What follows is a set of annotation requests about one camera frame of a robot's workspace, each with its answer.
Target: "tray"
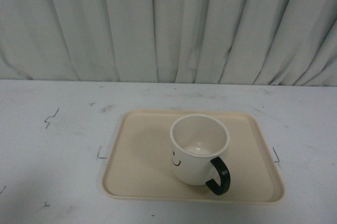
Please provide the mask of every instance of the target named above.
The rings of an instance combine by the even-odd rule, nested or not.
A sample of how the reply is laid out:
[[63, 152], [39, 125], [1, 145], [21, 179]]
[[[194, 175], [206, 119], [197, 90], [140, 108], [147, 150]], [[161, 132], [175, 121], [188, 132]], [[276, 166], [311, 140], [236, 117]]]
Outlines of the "tray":
[[[231, 187], [214, 195], [207, 186], [189, 186], [171, 169], [170, 127], [181, 116], [203, 113], [222, 121], [231, 142], [223, 157]], [[217, 203], [272, 204], [284, 185], [256, 120], [245, 113], [182, 110], [134, 110], [120, 126], [102, 180], [117, 199], [184, 200]]]

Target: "mug rim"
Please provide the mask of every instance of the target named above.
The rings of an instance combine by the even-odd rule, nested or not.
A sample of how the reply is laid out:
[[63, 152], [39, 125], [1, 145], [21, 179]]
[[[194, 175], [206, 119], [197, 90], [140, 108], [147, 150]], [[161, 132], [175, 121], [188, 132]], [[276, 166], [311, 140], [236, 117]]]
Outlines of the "mug rim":
[[[175, 141], [174, 137], [173, 137], [173, 129], [175, 127], [175, 125], [180, 122], [181, 120], [183, 119], [186, 119], [188, 117], [193, 117], [193, 116], [202, 116], [202, 117], [206, 117], [208, 119], [211, 119], [215, 122], [217, 122], [225, 131], [226, 133], [226, 136], [227, 136], [227, 139], [226, 139], [226, 143], [225, 145], [216, 153], [212, 153], [212, 154], [195, 154], [195, 153], [191, 153], [191, 152], [188, 152], [186, 150], [184, 150], [181, 146], [179, 146], [179, 144]], [[214, 118], [212, 116], [208, 116], [206, 114], [202, 114], [202, 113], [192, 113], [192, 114], [188, 114], [188, 115], [185, 115], [185, 116], [182, 116], [180, 117], [179, 119], [175, 120], [174, 123], [172, 124], [171, 126], [171, 129], [170, 129], [170, 137], [171, 137], [171, 141], [172, 143], [180, 150], [182, 151], [183, 153], [187, 154], [187, 155], [191, 155], [193, 157], [198, 157], [198, 158], [210, 158], [210, 157], [216, 157], [220, 154], [222, 154], [226, 148], [228, 147], [228, 145], [230, 144], [230, 134], [228, 132], [228, 129], [227, 127], [220, 121], [218, 120], [217, 118]]]

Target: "printed smile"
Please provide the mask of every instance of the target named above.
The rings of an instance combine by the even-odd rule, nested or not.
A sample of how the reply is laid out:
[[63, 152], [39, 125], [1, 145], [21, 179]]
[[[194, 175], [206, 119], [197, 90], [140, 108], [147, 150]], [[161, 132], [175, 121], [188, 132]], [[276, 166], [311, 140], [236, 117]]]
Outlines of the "printed smile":
[[175, 163], [173, 162], [173, 160], [172, 160], [172, 163], [173, 163], [175, 166], [179, 166], [179, 165], [180, 165], [180, 163], [181, 163], [181, 161], [179, 161], [179, 163], [178, 163], [178, 164], [175, 164]]

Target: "tray rim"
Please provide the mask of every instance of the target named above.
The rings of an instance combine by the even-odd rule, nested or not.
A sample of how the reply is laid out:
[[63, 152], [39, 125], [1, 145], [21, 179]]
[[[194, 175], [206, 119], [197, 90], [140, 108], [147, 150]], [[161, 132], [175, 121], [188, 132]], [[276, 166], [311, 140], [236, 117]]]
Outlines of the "tray rim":
[[[133, 114], [137, 114], [137, 113], [148, 113], [148, 114], [156, 114], [156, 115], [160, 115], [161, 113], [170, 113], [170, 114], [175, 114], [177, 112], [181, 112], [183, 113], [183, 115], [185, 115], [186, 113], [188, 114], [194, 114], [194, 113], [212, 113], [212, 114], [216, 114], [216, 115], [221, 115], [221, 114], [231, 114], [231, 115], [240, 115], [246, 118], [250, 119], [250, 122], [253, 121], [253, 123], [255, 124], [259, 134], [261, 135], [261, 141], [263, 142], [264, 146], [266, 146], [267, 149], [267, 155], [266, 157], [269, 159], [269, 161], [271, 163], [274, 163], [274, 171], [275, 174], [277, 176], [277, 179], [280, 182], [280, 190], [281, 190], [281, 196], [274, 201], [234, 201], [234, 200], [215, 200], [215, 199], [187, 199], [187, 198], [168, 198], [168, 197], [146, 197], [146, 196], [120, 196], [120, 195], [115, 195], [115, 194], [111, 194], [108, 192], [108, 189], [106, 189], [105, 187], [105, 177], [107, 175], [107, 171], [108, 171], [108, 166], [110, 164], [110, 158], [113, 156], [113, 153], [115, 151], [115, 149], [117, 149], [116, 143], [118, 142], [119, 136], [122, 133], [121, 130], [121, 126], [123, 125], [123, 123], [125, 122], [125, 120], [127, 120], [127, 118]], [[147, 201], [176, 201], [176, 202], [196, 202], [196, 203], [214, 203], [214, 204], [240, 204], [240, 205], [267, 205], [267, 206], [272, 206], [275, 204], [278, 204], [280, 201], [282, 201], [284, 199], [284, 196], [286, 194], [286, 189], [285, 189], [285, 185], [284, 185], [284, 181], [281, 177], [280, 171], [279, 169], [275, 166], [275, 162], [272, 159], [272, 155], [271, 155], [271, 151], [268, 148], [267, 142], [262, 134], [262, 130], [260, 125], [258, 124], [256, 118], [252, 115], [250, 115], [249, 113], [246, 112], [233, 112], [233, 111], [221, 111], [221, 110], [184, 110], [184, 109], [132, 109], [129, 110], [128, 112], [124, 113], [122, 120], [120, 121], [120, 123], [116, 126], [116, 128], [118, 130], [116, 137], [114, 139], [113, 145], [112, 145], [112, 149], [110, 151], [110, 155], [107, 159], [107, 163], [106, 163], [106, 167], [104, 168], [104, 173], [103, 176], [101, 178], [101, 188], [103, 189], [104, 193], [106, 195], [108, 195], [110, 198], [113, 199], [119, 199], [119, 200], [147, 200]]]

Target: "smiley face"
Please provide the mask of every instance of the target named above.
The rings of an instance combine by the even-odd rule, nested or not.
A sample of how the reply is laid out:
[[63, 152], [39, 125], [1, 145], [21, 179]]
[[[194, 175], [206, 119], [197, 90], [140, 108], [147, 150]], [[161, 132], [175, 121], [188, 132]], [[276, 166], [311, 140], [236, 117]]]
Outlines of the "smiley face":
[[172, 158], [172, 163], [173, 163], [173, 165], [175, 165], [175, 166], [179, 166], [179, 165], [181, 164], [181, 161], [179, 161], [179, 163], [178, 163], [178, 164], [175, 164], [175, 163], [174, 163], [174, 161], [173, 161], [173, 158]]

